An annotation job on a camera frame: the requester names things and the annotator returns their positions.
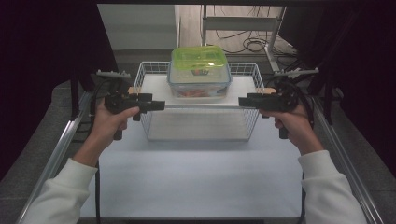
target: wrist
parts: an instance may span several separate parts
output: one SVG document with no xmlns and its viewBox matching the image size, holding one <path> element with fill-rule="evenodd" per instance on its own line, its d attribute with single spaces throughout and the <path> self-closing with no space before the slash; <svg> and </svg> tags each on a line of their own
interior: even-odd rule
<svg viewBox="0 0 396 224">
<path fill-rule="evenodd" d="M 82 147 L 73 157 L 73 161 L 94 167 L 105 147 L 101 147 L 100 140 L 94 135 L 88 136 Z"/>
<path fill-rule="evenodd" d="M 297 148 L 300 150 L 300 154 L 302 156 L 306 155 L 308 153 L 323 150 L 323 145 L 320 143 L 320 141 L 316 137 L 313 137 L 312 139 L 307 140 L 306 143 L 307 144 L 304 144 L 302 146 L 297 146 Z"/>
</svg>

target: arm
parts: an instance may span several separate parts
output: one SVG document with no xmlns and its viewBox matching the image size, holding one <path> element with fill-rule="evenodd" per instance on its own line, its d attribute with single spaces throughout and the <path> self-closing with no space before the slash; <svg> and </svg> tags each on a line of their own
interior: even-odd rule
<svg viewBox="0 0 396 224">
<path fill-rule="evenodd" d="M 116 130 L 127 128 L 127 119 L 139 111 L 138 107 L 112 115 L 99 104 L 92 132 L 72 159 L 53 179 L 44 183 L 40 195 L 33 201 L 22 223 L 76 223 L 79 211 L 88 196 L 88 186 L 99 156 L 113 141 Z"/>
<path fill-rule="evenodd" d="M 300 150 L 306 223 L 366 223 L 347 178 L 336 170 L 329 152 L 311 129 L 303 107 L 298 105 L 291 113 L 260 112 L 275 117 L 277 128 L 286 127 L 289 140 Z"/>
</svg>

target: green lid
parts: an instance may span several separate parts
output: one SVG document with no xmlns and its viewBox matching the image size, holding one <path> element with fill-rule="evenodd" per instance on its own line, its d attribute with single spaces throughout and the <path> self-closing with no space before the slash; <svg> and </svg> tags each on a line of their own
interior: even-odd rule
<svg viewBox="0 0 396 224">
<path fill-rule="evenodd" d="M 218 46 L 178 48 L 172 51 L 172 64 L 178 70 L 222 67 L 227 64 Z"/>
</svg>

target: plastic food container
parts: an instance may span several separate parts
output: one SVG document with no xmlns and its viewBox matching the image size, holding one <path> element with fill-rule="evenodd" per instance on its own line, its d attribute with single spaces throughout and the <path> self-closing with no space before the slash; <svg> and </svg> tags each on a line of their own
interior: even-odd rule
<svg viewBox="0 0 396 224">
<path fill-rule="evenodd" d="M 176 98 L 224 97 L 232 82 L 221 48 L 204 46 L 172 51 L 167 81 Z"/>
</svg>

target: white sleeve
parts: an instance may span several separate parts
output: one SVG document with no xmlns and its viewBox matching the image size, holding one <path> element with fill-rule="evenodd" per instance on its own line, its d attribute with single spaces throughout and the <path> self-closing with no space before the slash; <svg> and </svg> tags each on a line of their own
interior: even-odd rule
<svg viewBox="0 0 396 224">
<path fill-rule="evenodd" d="M 55 178 L 44 183 L 22 223 L 77 223 L 79 210 L 90 195 L 88 186 L 96 170 L 69 159 Z"/>
<path fill-rule="evenodd" d="M 307 224 L 366 223 L 361 206 L 352 194 L 347 178 L 332 163 L 329 151 L 299 158 L 303 167 Z"/>
</svg>

